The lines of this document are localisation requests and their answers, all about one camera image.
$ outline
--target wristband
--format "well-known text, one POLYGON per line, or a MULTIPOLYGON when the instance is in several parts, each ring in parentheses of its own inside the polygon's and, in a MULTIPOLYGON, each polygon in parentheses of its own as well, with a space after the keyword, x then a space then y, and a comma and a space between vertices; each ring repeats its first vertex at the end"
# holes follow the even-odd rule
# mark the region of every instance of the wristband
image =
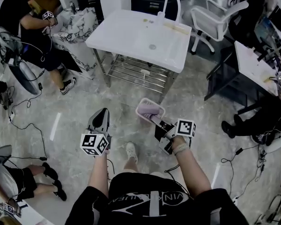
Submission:
POLYGON ((173 153, 176 156, 177 153, 184 151, 185 149, 190 149, 190 147, 186 143, 183 143, 183 144, 179 145, 178 147, 176 147, 173 150, 173 153))

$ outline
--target computer monitor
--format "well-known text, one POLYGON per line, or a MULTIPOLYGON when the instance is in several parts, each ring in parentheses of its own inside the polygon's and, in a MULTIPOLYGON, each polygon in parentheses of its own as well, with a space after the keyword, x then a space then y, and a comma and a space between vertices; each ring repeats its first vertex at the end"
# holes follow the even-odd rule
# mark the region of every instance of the computer monitor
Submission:
POLYGON ((276 6, 274 11, 270 14, 269 20, 281 31, 281 9, 279 6, 276 6))

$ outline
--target hand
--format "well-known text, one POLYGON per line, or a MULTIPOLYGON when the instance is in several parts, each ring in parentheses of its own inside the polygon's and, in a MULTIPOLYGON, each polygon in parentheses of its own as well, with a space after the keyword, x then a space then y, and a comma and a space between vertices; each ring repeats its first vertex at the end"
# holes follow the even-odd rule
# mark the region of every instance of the hand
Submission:
POLYGON ((55 17, 51 17, 50 19, 49 19, 49 21, 50 21, 50 25, 51 25, 51 27, 53 27, 54 25, 56 25, 57 23, 56 23, 56 19, 55 19, 55 17))
POLYGON ((14 199, 11 198, 8 201, 8 204, 14 208, 14 211, 15 211, 16 214, 20 214, 21 208, 20 208, 20 206, 18 205, 18 203, 14 199))
POLYGON ((178 147, 179 145, 186 143, 186 141, 184 140, 183 136, 176 136, 173 138, 173 145, 172 145, 172 149, 175 149, 176 147, 178 147))

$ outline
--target white sneaker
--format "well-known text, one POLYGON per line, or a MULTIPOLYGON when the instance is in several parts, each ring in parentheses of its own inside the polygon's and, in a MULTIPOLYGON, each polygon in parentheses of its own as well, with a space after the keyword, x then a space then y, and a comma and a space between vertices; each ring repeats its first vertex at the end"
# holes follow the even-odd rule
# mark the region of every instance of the white sneaker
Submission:
POLYGON ((65 95, 67 92, 69 92, 74 87, 75 84, 76 84, 75 77, 73 77, 70 80, 65 81, 64 82, 65 88, 63 90, 60 89, 61 94, 65 95))
POLYGON ((135 145, 132 142, 127 143, 126 145, 126 152, 129 158, 135 158, 135 164, 137 164, 138 158, 136 155, 135 145))

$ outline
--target tile floor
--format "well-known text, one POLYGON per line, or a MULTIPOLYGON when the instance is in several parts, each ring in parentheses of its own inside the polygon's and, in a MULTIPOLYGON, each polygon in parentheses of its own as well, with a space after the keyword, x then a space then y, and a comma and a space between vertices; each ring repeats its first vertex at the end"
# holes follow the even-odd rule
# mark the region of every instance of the tile floor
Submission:
MULTIPOLYGON (((248 137, 229 139, 221 130, 221 121, 232 122, 239 105, 219 96, 204 102, 206 75, 214 66, 210 61, 188 54, 183 72, 162 102, 167 121, 175 122, 178 118, 196 121, 197 131, 192 150, 210 181, 213 180, 217 164, 221 164, 221 158, 232 158, 237 149, 254 145, 248 137)), ((40 69, 33 67, 33 71, 38 74, 40 69)), ((16 87, 14 104, 33 97, 20 87, 8 68, 4 80, 8 81, 9 86, 16 87)), ((113 161, 116 173, 125 164, 125 144, 128 141, 134 142, 138 147, 138 166, 143 173, 163 172, 177 164, 173 156, 168 157, 159 149, 158 141, 154 138, 154 127, 141 121, 135 114, 135 108, 143 97, 158 98, 151 91, 116 79, 111 80, 112 87, 109 89, 98 69, 94 80, 78 78, 77 85, 65 96, 54 87, 47 72, 40 78, 40 82, 44 87, 42 96, 32 100, 29 109, 26 104, 15 108, 14 123, 24 127, 33 122, 43 131, 48 163, 58 172, 68 200, 62 202, 53 195, 46 195, 27 202, 55 225, 64 224, 73 203, 87 185, 94 159, 80 150, 80 136, 89 117, 101 108, 107 107, 111 115, 109 131, 113 139, 109 159, 113 161), (54 141, 50 141, 57 113, 61 113, 61 118, 54 141)), ((13 146, 14 156, 37 157, 44 154, 40 133, 31 127, 24 131, 16 129, 8 123, 7 112, 0 108, 0 146, 5 144, 13 146)), ((232 197, 240 195, 246 183, 254 177, 257 156, 256 149, 246 150, 233 161, 235 176, 232 197)), ((281 149, 268 154, 266 160, 260 180, 252 182, 238 201, 240 210, 250 224, 267 209, 275 194, 281 191, 281 149)), ((18 166, 41 164, 38 160, 12 161, 18 166)), ((178 181, 182 180, 179 169, 172 174, 178 181)), ((110 164, 109 175, 111 178, 114 176, 110 164)), ((221 165, 215 187, 223 187, 229 191, 231 176, 229 165, 221 165)), ((37 179, 50 182, 42 176, 37 179)))

